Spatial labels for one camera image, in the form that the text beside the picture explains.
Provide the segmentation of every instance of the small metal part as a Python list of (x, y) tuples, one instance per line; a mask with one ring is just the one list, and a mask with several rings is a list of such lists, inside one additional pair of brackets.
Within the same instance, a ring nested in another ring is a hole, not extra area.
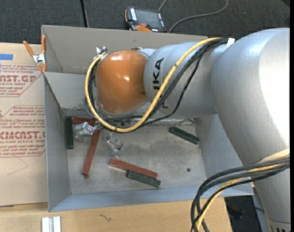
[(97, 58), (98, 55), (107, 52), (107, 48), (106, 48), (105, 46), (103, 46), (101, 49), (97, 47), (96, 50), (97, 50), (97, 55), (93, 58), (93, 60), (95, 60), (95, 59)]
[(94, 131), (94, 127), (89, 125), (87, 122), (75, 125), (73, 129), (73, 132), (75, 133), (75, 138), (81, 142), (84, 140), (84, 136), (92, 136)]
[(41, 232), (61, 232), (61, 217), (42, 217)]
[(112, 157), (119, 157), (123, 151), (123, 143), (120, 139), (113, 137), (113, 133), (109, 130), (105, 130), (105, 139), (107, 144), (112, 149)]
[(136, 181), (139, 181), (139, 182), (142, 182), (144, 184), (147, 184), (147, 185), (150, 185), (150, 186), (153, 186), (153, 187), (157, 187), (157, 188), (161, 184), (161, 181), (157, 180), (156, 178), (152, 178), (150, 176), (140, 174), (140, 173), (132, 171), (132, 170), (128, 170), (127, 178), (130, 178), (132, 180), (136, 180)]
[(195, 145), (197, 145), (200, 141), (200, 139), (184, 130), (181, 130), (175, 126), (171, 127), (169, 129), (169, 132), (172, 133), (173, 135), (177, 136), (177, 137), (180, 137), (190, 143), (193, 143)]
[(72, 117), (66, 117), (65, 121), (65, 147), (67, 149), (74, 149), (74, 134)]

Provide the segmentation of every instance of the cardboard box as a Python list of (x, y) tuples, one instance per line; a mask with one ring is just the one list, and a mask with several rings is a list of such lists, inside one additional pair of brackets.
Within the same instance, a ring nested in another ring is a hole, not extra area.
[(47, 201), (43, 79), (23, 44), (0, 43), (0, 206)]
[[(161, 188), (129, 180), (123, 172), (110, 169), (111, 150), (104, 133), (89, 178), (84, 178), (81, 170), (91, 139), (75, 141), (73, 150), (66, 149), (64, 119), (87, 116), (85, 73), (96, 55), (96, 47), (105, 46), (108, 53), (113, 53), (137, 46), (157, 49), (168, 44), (198, 42), (206, 37), (58, 26), (42, 29), (48, 65), (44, 74), (44, 105), (49, 211), (192, 200), (207, 177), (241, 166), (218, 116), (214, 115), (200, 118), (197, 126), (180, 126), (198, 135), (199, 146), (170, 134), (167, 126), (114, 135), (124, 144), (120, 159), (157, 172)], [(227, 189), (222, 195), (252, 195), (252, 187)]]

